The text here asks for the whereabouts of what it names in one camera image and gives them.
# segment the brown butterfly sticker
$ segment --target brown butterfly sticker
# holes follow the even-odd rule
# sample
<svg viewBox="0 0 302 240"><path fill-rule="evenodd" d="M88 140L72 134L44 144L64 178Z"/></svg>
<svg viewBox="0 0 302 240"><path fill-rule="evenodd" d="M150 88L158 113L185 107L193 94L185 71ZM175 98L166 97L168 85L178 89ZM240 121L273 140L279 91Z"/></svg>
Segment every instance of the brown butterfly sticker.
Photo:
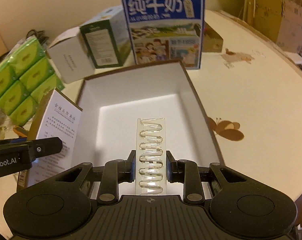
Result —
<svg viewBox="0 0 302 240"><path fill-rule="evenodd" d="M217 118L216 122L212 118L208 118L209 127L216 132L216 134L222 136L230 141L241 141L244 138L244 134L239 131L240 124L238 122L231 122Z"/></svg>

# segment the transparent plastic tube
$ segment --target transparent plastic tube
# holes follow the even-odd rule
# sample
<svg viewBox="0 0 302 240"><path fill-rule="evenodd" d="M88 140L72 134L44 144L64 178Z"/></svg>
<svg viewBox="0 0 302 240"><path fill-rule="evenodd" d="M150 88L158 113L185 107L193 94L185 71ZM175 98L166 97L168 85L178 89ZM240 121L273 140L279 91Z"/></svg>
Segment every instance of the transparent plastic tube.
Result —
<svg viewBox="0 0 302 240"><path fill-rule="evenodd" d="M138 119L136 195L166 195L165 121Z"/></svg>

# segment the crosshair symbol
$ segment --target crosshair symbol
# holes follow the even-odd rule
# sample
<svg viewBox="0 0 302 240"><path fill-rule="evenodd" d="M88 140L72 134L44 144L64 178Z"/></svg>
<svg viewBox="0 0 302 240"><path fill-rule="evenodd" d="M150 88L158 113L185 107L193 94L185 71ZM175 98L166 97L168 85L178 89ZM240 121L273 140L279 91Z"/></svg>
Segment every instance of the crosshair symbol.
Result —
<svg viewBox="0 0 302 240"><path fill-rule="evenodd" d="M149 202L149 203L153 203L154 201L155 201L154 198L148 198L148 199L147 199L147 202Z"/></svg>

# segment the green tissue package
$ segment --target green tissue package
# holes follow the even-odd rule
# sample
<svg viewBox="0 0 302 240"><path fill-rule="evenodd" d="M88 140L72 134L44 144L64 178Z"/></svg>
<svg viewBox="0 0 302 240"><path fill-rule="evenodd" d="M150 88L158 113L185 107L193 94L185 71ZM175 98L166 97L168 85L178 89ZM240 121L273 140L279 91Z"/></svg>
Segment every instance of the green tissue package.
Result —
<svg viewBox="0 0 302 240"><path fill-rule="evenodd" d="M0 108L6 115L10 115L29 95L30 93L26 87L17 80L0 97Z"/></svg>
<svg viewBox="0 0 302 240"><path fill-rule="evenodd" d="M4 60L0 63L0 97L17 80L12 66Z"/></svg>
<svg viewBox="0 0 302 240"><path fill-rule="evenodd" d="M131 44L123 7L110 7L80 26L95 68L123 66Z"/></svg>
<svg viewBox="0 0 302 240"><path fill-rule="evenodd" d="M63 83L57 77L57 75L51 75L46 81L44 81L40 86L38 86L32 93L31 96L39 104L42 97L54 88L58 88L60 91L64 88Z"/></svg>
<svg viewBox="0 0 302 240"><path fill-rule="evenodd" d="M24 100L10 115L10 119L19 126L23 126L35 114L38 104L32 97Z"/></svg>
<svg viewBox="0 0 302 240"><path fill-rule="evenodd" d="M29 92L32 92L53 73L54 69L48 59L43 57L20 77L20 81Z"/></svg>
<svg viewBox="0 0 302 240"><path fill-rule="evenodd" d="M32 65L45 56L41 44L35 36L28 38L8 58L17 77L20 77Z"/></svg>

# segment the white tabletop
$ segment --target white tabletop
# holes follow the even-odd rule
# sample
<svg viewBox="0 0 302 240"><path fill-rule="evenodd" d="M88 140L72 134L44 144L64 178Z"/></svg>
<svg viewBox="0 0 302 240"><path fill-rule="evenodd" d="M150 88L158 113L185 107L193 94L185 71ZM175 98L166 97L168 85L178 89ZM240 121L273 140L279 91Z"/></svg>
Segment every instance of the white tabletop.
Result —
<svg viewBox="0 0 302 240"><path fill-rule="evenodd" d="M212 11L205 18L224 39L223 51L203 53L201 69L188 74L209 117L241 125L241 141L216 136L225 164L296 200L302 193L302 72L238 23ZM223 58L225 48L236 55ZM241 61L225 60L235 58ZM131 55L126 65L132 64ZM75 101L81 82L66 85L63 93ZM15 180L10 184L6 189L13 194ZM2 190L0 212L10 195L3 197Z"/></svg>

